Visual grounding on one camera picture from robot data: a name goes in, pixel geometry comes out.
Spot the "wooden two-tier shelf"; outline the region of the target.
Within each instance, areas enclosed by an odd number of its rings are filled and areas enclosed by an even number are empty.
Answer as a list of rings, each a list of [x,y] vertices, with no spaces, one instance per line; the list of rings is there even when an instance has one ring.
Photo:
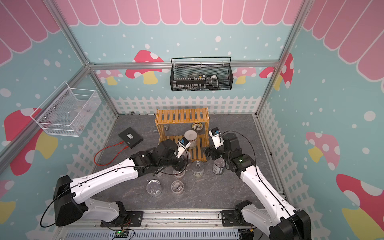
[[[189,148],[192,161],[206,162],[207,158],[204,154],[204,148],[209,146],[209,125],[210,115],[208,108],[200,109],[181,109],[181,110],[159,110],[156,111],[155,124],[158,129],[159,141],[167,139],[178,142],[184,137],[185,132],[192,129],[193,123],[202,123],[204,129],[198,134],[197,146],[193,149]],[[170,125],[168,131],[164,130],[164,125]]]

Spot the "clear jar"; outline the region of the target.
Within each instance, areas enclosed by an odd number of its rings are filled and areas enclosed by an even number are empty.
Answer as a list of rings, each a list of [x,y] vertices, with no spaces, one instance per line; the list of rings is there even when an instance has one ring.
[[[182,179],[186,174],[186,171],[176,171],[176,170],[173,170],[173,175],[178,178],[178,179]]]

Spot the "small green circuit board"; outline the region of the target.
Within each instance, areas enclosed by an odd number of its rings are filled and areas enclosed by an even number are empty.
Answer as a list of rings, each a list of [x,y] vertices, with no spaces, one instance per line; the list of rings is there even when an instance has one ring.
[[[130,236],[130,231],[129,230],[119,230],[115,231],[115,239],[123,238],[126,239]]]

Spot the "short silver can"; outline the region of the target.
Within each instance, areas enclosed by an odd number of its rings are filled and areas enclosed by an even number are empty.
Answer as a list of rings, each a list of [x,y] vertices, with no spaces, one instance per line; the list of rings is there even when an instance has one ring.
[[[152,197],[158,197],[161,195],[163,188],[158,180],[151,180],[148,182],[146,190]]]

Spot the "items in black basket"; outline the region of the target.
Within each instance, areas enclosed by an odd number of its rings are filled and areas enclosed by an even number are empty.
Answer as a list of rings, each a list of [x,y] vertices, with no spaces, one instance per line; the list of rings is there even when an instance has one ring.
[[[186,76],[171,81],[173,91],[216,91],[220,83],[217,75]]]

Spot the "tall silver green can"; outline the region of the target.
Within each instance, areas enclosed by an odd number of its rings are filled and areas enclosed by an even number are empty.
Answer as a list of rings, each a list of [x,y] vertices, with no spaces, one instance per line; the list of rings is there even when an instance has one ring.
[[[223,173],[224,168],[225,168],[225,160],[223,158],[218,158],[214,160],[213,173],[215,175],[221,175]]]

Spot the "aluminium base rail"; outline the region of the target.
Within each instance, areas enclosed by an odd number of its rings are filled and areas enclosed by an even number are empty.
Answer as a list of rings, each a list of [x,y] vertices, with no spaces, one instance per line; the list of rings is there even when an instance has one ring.
[[[115,239],[115,231],[129,230],[126,239]],[[127,225],[106,227],[99,221],[79,221],[59,228],[55,240],[239,240],[256,232],[249,223],[238,222],[238,212],[219,209],[142,210],[128,212]]]

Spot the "white lid can shelf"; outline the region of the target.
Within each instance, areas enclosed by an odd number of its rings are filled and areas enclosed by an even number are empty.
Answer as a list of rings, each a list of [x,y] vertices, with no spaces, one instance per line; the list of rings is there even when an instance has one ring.
[[[189,148],[193,149],[197,146],[197,138],[198,138],[198,134],[196,131],[194,130],[188,130],[185,132],[185,135],[184,137],[191,143]]]

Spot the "black network switch box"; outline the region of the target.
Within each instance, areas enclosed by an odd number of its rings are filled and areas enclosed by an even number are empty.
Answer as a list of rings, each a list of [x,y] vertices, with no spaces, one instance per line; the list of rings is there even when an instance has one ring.
[[[129,127],[118,134],[118,136],[127,144],[129,148],[134,148],[143,141],[143,137],[139,135],[133,128]]]

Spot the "green label pull-tab can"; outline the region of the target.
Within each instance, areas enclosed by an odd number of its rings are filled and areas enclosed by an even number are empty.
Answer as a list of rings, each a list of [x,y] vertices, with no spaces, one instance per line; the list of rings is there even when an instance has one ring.
[[[200,178],[204,175],[205,165],[202,161],[194,161],[192,163],[192,173],[196,178]]]

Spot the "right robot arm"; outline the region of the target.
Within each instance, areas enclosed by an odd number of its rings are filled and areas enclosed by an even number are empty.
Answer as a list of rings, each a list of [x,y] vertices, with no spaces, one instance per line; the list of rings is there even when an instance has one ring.
[[[310,216],[289,204],[264,177],[255,159],[243,154],[237,132],[221,133],[214,128],[209,135],[213,144],[204,149],[206,158],[213,161],[222,158],[225,167],[235,173],[265,207],[261,211],[249,201],[241,202],[236,206],[238,222],[255,226],[271,240],[310,240]]]

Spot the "red seed plastic jar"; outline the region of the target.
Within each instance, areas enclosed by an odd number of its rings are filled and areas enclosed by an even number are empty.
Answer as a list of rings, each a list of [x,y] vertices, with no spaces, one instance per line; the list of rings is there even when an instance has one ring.
[[[176,180],[171,184],[171,190],[174,194],[180,195],[184,191],[184,184],[182,181]]]

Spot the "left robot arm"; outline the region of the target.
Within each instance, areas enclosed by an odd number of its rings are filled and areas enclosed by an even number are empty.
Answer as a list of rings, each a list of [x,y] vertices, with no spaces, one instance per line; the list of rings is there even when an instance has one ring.
[[[186,138],[178,143],[165,140],[156,148],[140,151],[126,160],[99,172],[71,179],[68,175],[57,180],[53,201],[57,227],[75,223],[78,220],[100,220],[106,227],[122,227],[127,222],[127,211],[120,201],[103,202],[93,196],[120,183],[172,167],[181,172],[188,161],[182,155],[190,146]]]

